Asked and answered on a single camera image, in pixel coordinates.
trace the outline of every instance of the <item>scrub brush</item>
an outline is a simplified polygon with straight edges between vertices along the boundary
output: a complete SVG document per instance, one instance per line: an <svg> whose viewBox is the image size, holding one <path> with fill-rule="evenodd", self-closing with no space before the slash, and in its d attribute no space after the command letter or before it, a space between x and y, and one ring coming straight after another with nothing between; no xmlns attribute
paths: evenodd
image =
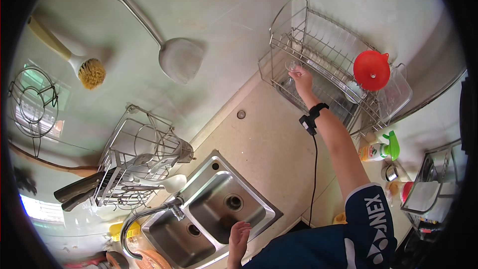
<svg viewBox="0 0 478 269"><path fill-rule="evenodd" d="M77 56L71 53L67 47L33 16L30 16L27 25L48 48L70 63L75 72L75 76L78 77L86 89L92 90L103 83L106 72L98 59Z"/></svg>

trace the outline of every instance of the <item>chrome faucet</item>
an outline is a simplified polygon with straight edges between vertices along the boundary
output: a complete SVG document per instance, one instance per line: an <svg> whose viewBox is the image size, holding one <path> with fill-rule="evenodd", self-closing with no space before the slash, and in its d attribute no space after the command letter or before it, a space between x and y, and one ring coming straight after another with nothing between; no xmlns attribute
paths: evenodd
<svg viewBox="0 0 478 269"><path fill-rule="evenodd" d="M138 254L138 253L133 253L129 250L128 245L126 244L126 235L128 234L129 227L135 222L136 220L140 219L141 217L145 217L154 213L158 213L164 210L170 210L174 214L174 216L178 219L178 221L183 220L186 215L181 211L179 208L182 206L184 201L180 197L176 197L174 200L165 202L161 206L158 206L156 208L144 210L141 212L137 212L136 214L131 215L128 219L125 220L123 223L123 226L121 227L121 233L120 233L120 240L121 240L121 247L123 248L124 254L129 256L130 258L137 259L137 260L142 260L143 256Z"/></svg>

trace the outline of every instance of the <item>navy blue shirt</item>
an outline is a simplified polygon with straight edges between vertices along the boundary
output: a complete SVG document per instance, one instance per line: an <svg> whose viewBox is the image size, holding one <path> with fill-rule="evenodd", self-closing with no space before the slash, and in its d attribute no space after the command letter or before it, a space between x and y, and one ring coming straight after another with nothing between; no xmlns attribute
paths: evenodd
<svg viewBox="0 0 478 269"><path fill-rule="evenodd" d="M345 201L347 224L301 230L273 239L244 269L389 268L397 240L382 188L370 183Z"/></svg>

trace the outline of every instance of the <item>sink drain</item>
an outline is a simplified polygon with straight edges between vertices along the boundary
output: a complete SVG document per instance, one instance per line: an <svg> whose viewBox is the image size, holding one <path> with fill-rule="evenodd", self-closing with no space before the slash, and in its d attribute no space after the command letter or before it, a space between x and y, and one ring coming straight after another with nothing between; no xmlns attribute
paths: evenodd
<svg viewBox="0 0 478 269"><path fill-rule="evenodd" d="M201 235L201 231L192 223L186 226L187 233L193 237L199 237Z"/></svg>
<svg viewBox="0 0 478 269"><path fill-rule="evenodd" d="M244 205L244 201L237 194L229 194L224 198L224 204L232 211L239 212Z"/></svg>

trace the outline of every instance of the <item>clear plastic container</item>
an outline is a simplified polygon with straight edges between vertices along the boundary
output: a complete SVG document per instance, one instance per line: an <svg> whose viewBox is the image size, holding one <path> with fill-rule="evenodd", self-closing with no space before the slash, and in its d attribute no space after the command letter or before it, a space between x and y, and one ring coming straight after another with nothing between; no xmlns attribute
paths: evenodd
<svg viewBox="0 0 478 269"><path fill-rule="evenodd" d="M412 89L398 68L390 70L387 85L377 92L377 100L381 102L380 120L388 122L412 98Z"/></svg>

